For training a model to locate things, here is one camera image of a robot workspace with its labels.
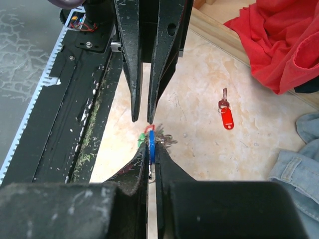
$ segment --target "bunch of keys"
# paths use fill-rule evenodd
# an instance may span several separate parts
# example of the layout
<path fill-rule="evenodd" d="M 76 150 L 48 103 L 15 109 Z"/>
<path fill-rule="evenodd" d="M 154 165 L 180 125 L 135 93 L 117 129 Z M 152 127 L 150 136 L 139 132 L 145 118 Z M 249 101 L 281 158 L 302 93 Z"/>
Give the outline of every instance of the bunch of keys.
<path fill-rule="evenodd" d="M 218 102 L 218 112 L 221 113 L 225 129 L 233 129 L 235 125 L 230 110 L 230 104 L 227 101 L 227 88 L 223 89 L 223 98 Z"/>
<path fill-rule="evenodd" d="M 151 124 L 148 127 L 146 127 L 145 129 L 146 131 L 144 131 L 145 138 L 139 139 L 138 141 L 142 141 L 146 144 L 149 143 L 149 132 L 147 132 L 149 128 L 153 128 L 154 130 L 155 126 Z M 171 147 L 172 144 L 176 144 L 177 140 L 173 139 L 173 136 L 170 134 L 164 134 L 164 128 L 162 124 L 156 127 L 156 129 L 154 130 L 154 133 L 155 133 L 155 142 L 163 144 L 164 147 L 167 149 L 168 153 L 170 153 L 170 150 L 168 148 Z"/>
<path fill-rule="evenodd" d="M 168 153 L 171 153 L 171 151 L 168 149 L 169 147 L 172 146 L 172 144 L 177 143 L 177 140 L 173 139 L 173 136 L 170 134 L 164 134 L 164 128 L 162 124 L 160 124 L 158 127 L 155 129 L 155 125 L 151 124 L 146 127 L 144 130 L 144 133 L 142 133 L 143 137 L 140 136 L 138 142 L 139 143 L 146 143 L 147 145 L 149 144 L 149 137 L 150 137 L 150 132 L 148 130 L 154 131 L 154 136 L 155 136 L 155 143 L 161 143 L 164 145 Z M 149 183 L 155 182 L 155 166 L 150 162 L 149 164 Z"/>

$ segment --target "wooden baseboard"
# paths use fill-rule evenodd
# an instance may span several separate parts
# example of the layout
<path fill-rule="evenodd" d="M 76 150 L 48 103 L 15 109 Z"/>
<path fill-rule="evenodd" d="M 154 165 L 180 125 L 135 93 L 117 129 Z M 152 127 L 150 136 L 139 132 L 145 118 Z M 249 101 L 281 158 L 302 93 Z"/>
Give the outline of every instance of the wooden baseboard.
<path fill-rule="evenodd" d="M 189 28 L 228 54 L 250 66 L 249 58 L 235 31 L 195 8 L 192 10 Z M 291 90 L 290 93 L 319 110 L 319 92 L 298 94 Z"/>
<path fill-rule="evenodd" d="M 194 0 L 193 7 L 200 9 L 205 3 L 212 5 L 216 0 Z"/>

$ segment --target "red wire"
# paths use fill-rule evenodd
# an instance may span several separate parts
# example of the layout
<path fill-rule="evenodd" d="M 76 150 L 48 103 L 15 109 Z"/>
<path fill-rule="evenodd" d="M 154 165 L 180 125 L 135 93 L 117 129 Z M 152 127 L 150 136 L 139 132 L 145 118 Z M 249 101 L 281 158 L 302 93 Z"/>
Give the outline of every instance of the red wire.
<path fill-rule="evenodd" d="M 97 25 L 96 24 L 93 25 L 93 28 L 90 28 L 85 23 L 80 23 L 79 25 L 76 25 L 76 26 L 74 26 L 73 23 L 70 23 L 70 25 L 71 25 L 72 28 L 77 29 L 79 31 L 90 31 L 90 32 L 93 32 L 93 31 L 95 31 L 97 29 Z M 82 25 L 85 26 L 87 29 L 79 29 L 79 27 L 82 26 Z"/>

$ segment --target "hole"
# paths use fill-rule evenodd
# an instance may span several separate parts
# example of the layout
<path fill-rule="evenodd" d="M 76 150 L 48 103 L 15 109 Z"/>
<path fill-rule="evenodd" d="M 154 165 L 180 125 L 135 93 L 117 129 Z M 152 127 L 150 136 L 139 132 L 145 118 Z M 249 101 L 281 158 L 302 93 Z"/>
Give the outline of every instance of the hole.
<path fill-rule="evenodd" d="M 170 36 L 174 36 L 176 33 L 176 25 L 174 23 L 170 23 L 167 27 L 167 33 Z"/>

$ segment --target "black metal frame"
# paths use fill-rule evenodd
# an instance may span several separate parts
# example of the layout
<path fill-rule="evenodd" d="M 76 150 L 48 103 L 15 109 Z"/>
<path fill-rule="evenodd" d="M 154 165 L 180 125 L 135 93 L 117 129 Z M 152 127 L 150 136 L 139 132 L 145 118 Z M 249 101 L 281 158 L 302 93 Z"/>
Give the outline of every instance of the black metal frame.
<path fill-rule="evenodd" d="M 77 170 L 76 177 L 73 177 L 73 172 L 79 153 L 83 153 L 80 149 L 88 123 L 94 120 L 90 131 L 100 131 L 106 124 L 113 101 L 122 68 L 120 54 L 112 53 L 110 47 L 113 28 L 114 23 L 110 21 L 90 34 L 67 31 L 63 49 L 58 53 L 50 74 L 58 77 L 61 84 L 44 87 L 40 92 L 1 187 L 12 182 L 90 179 L 90 170 Z M 92 42 L 92 48 L 80 47 L 80 43 L 87 41 Z M 103 87 L 106 82 L 111 87 Z M 96 102 L 105 109 L 94 114 L 97 118 L 92 119 Z M 95 142 L 88 137 L 85 150 L 88 147 L 97 150 L 102 133 L 94 136 Z"/>

